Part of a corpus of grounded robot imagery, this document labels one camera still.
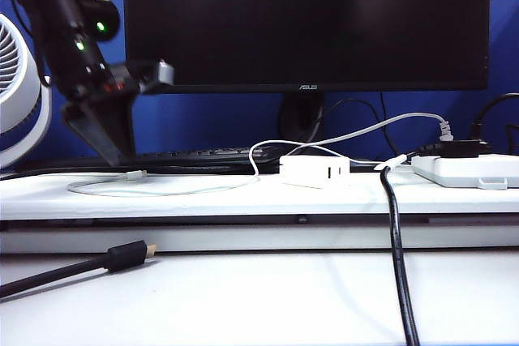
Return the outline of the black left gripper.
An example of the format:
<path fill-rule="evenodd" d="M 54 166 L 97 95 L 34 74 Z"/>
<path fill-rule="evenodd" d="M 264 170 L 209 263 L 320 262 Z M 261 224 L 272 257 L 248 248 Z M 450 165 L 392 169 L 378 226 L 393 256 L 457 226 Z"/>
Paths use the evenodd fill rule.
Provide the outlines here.
<path fill-rule="evenodd" d="M 63 95 L 62 119 L 110 166 L 119 163 L 118 153 L 135 155 L 132 108 L 139 83 L 124 63 L 89 66 L 59 66 L 54 84 Z M 97 118 L 79 104 L 88 99 L 97 104 Z"/>

